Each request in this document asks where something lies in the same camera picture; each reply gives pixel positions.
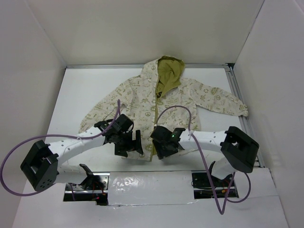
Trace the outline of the cream printed hooded jacket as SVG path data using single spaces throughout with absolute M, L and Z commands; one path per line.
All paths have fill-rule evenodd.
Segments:
M 150 137 L 155 124 L 170 131 L 188 126 L 199 131 L 198 106 L 220 114 L 248 116 L 248 108 L 240 99 L 221 88 L 184 77 L 184 68 L 182 60 L 168 56 L 146 63 L 138 76 L 121 83 L 90 110 L 79 131 L 113 118 L 120 100 L 121 111 L 141 131 L 143 154 L 129 152 L 127 158 L 150 162 L 156 154 Z

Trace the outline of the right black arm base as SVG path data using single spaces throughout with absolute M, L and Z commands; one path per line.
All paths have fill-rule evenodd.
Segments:
M 235 187 L 235 182 L 232 182 L 230 190 L 228 191 L 228 185 L 232 179 L 232 174 L 228 175 L 225 179 L 220 180 L 211 176 L 215 192 L 218 198 L 224 198 L 228 192 L 228 196 L 232 198 L 238 197 L 238 192 Z M 214 194 L 205 171 L 192 172 L 192 182 L 194 199 L 211 199 L 214 198 Z

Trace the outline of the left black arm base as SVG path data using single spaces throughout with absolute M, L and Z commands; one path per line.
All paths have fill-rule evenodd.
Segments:
M 77 171 L 72 171 L 74 181 L 66 184 L 63 201 L 92 201 L 96 205 L 107 206 L 110 173 L 93 172 L 85 164 L 77 168 Z

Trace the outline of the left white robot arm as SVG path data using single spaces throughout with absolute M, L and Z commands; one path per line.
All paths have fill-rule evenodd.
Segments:
M 129 152 L 143 154 L 141 131 L 133 130 L 133 121 L 122 114 L 116 119 L 99 121 L 93 127 L 65 140 L 46 144 L 35 142 L 21 163 L 21 170 L 35 191 L 43 191 L 64 176 L 61 165 L 92 148 L 114 144 L 116 156 L 128 157 Z

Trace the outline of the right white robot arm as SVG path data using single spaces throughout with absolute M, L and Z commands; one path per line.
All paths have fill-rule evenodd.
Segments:
M 259 149 L 255 140 L 235 126 L 219 132 L 190 131 L 185 128 L 176 128 L 171 132 L 163 126 L 156 126 L 151 138 L 160 160 L 178 152 L 194 150 L 223 154 L 224 157 L 209 169 L 207 180 L 212 186 L 218 186 L 234 172 L 251 173 Z

